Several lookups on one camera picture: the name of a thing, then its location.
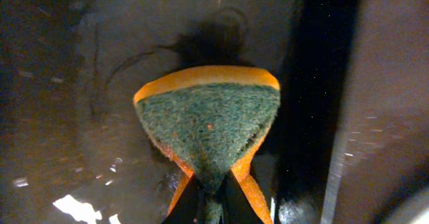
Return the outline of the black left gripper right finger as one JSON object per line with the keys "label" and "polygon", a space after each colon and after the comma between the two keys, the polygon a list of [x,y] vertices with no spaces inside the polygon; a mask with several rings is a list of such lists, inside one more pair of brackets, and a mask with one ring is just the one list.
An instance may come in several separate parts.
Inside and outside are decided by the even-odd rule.
{"label": "black left gripper right finger", "polygon": [[228,172],[221,184],[223,224],[262,224],[247,200],[239,182],[232,172]]}

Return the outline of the green and orange sponge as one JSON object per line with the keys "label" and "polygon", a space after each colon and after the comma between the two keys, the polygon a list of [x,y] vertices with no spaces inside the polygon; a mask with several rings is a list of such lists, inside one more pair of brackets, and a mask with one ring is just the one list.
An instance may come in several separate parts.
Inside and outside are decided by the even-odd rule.
{"label": "green and orange sponge", "polygon": [[226,183],[238,186],[249,210],[271,223],[265,197],[252,177],[251,162],[280,107],[280,84],[262,68],[197,66],[167,74],[133,97],[139,121],[154,146],[183,171],[169,209],[184,203],[192,182],[203,208],[198,223],[224,220],[231,203]]}

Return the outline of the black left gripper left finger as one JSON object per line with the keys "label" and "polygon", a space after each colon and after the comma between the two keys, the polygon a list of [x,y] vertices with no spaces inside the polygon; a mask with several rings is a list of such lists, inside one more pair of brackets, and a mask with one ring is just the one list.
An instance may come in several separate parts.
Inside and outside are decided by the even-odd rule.
{"label": "black left gripper left finger", "polygon": [[197,224],[200,223],[204,207],[204,191],[195,175],[185,185],[174,208],[162,224]]}

